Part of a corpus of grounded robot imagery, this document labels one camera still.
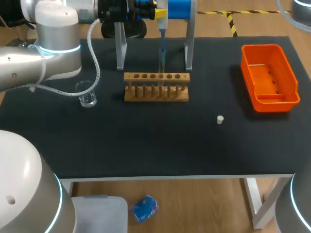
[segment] wooden floor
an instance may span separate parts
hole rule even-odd
[[[284,9],[290,10],[290,0],[281,2]],[[274,0],[198,0],[198,11],[211,10],[277,10],[277,6]],[[235,14],[233,20],[238,36],[288,35],[311,76],[311,34],[293,28],[280,14]],[[159,37],[156,22],[146,20],[146,23],[147,37]],[[87,25],[81,26],[81,37],[86,37],[87,30]],[[185,31],[184,20],[169,21],[168,37],[183,37]],[[198,15],[196,36],[230,37],[227,18],[221,15]],[[0,45],[5,45],[14,37],[14,33],[0,28]],[[102,37],[100,27],[95,29],[93,37]],[[272,181],[257,179],[262,195]],[[130,221],[129,233],[276,233],[273,221],[262,231],[252,229],[244,185],[239,179],[90,182],[74,185],[74,196],[99,194],[123,197],[129,206],[147,194],[157,199],[158,213],[141,225]]]

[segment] test tube rack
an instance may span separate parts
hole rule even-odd
[[[124,73],[125,102],[189,101],[189,73]]]

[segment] table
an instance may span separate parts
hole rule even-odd
[[[158,43],[157,39],[130,40],[124,71],[156,72]],[[183,70],[182,43],[168,40],[167,70],[171,72]],[[241,46],[246,43],[283,47],[301,97],[290,113],[257,114],[252,109],[239,68]],[[245,178],[253,224],[262,228],[288,177],[311,152],[306,147],[311,127],[310,80],[290,40],[196,39],[189,103],[155,104],[124,103],[123,73],[115,70],[114,41],[95,40],[93,44],[103,73],[96,89],[97,106],[83,109],[77,99],[41,90],[34,94],[15,90],[0,108],[0,128],[30,140],[67,182]],[[73,91],[79,80],[93,79],[95,69],[85,42],[82,60],[79,77],[47,85]],[[222,125],[216,124],[218,115],[225,117]],[[271,201],[261,206],[253,177],[264,175],[287,178],[278,182],[268,198]]]

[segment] hazard tape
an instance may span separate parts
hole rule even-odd
[[[259,11],[259,10],[250,10],[250,11],[197,11],[199,15],[208,15],[208,14],[280,14],[280,11]]]
[[[228,22],[229,22],[229,25],[230,25],[232,36],[233,37],[238,36],[237,29],[236,29],[236,27],[234,25],[234,22],[233,22],[233,14],[227,13],[226,15],[227,15],[227,18],[228,18]]]

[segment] small glass beaker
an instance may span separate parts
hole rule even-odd
[[[92,85],[93,82],[89,80],[81,81],[77,83],[75,90],[76,92],[82,92],[90,88]],[[97,103],[94,89],[90,92],[87,92],[85,95],[79,96],[79,99],[81,105],[85,108],[93,107]]]

